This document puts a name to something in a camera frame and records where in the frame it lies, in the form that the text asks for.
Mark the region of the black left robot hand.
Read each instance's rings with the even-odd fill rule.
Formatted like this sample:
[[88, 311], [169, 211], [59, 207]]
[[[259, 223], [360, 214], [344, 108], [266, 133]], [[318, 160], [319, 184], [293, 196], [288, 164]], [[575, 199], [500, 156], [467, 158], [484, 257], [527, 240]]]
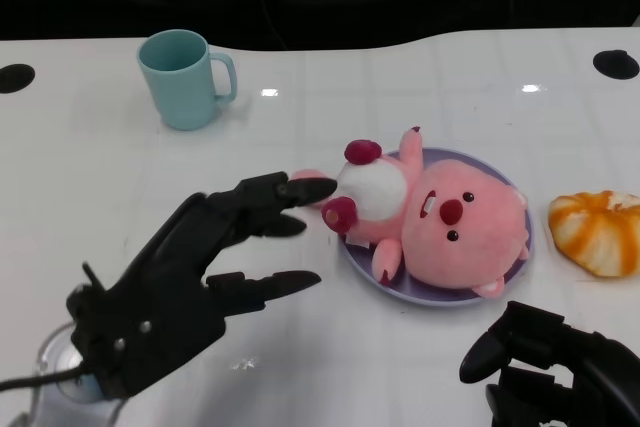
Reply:
[[267, 302], [318, 284], [311, 271], [248, 279], [209, 276], [224, 249], [250, 237], [301, 234], [286, 210], [320, 202], [336, 190], [328, 178], [291, 180], [284, 172], [245, 179], [234, 189], [188, 197], [105, 288], [88, 264], [89, 281], [69, 295], [71, 341], [84, 372], [107, 399], [128, 399], [181, 368], [219, 340], [228, 317], [261, 311]]

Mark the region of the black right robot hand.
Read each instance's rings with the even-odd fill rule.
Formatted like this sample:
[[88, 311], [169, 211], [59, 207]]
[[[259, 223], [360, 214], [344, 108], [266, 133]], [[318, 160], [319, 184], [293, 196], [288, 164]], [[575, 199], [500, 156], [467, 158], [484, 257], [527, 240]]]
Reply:
[[465, 384], [487, 385], [495, 426], [636, 426], [639, 358], [622, 343], [511, 301], [464, 357]]

